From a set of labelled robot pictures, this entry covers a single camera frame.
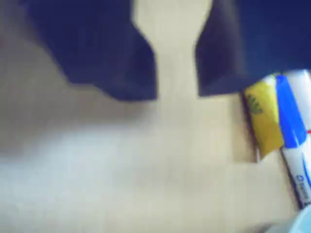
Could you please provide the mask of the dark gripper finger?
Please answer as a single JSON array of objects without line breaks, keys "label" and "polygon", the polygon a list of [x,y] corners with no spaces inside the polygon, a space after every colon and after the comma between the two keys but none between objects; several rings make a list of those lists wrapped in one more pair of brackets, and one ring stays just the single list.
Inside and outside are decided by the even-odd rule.
[{"label": "dark gripper finger", "polygon": [[71,83],[116,100],[155,100],[155,55],[132,20],[131,0],[26,0],[42,42]]},{"label": "dark gripper finger", "polygon": [[308,0],[215,0],[195,47],[201,97],[311,67]]}]

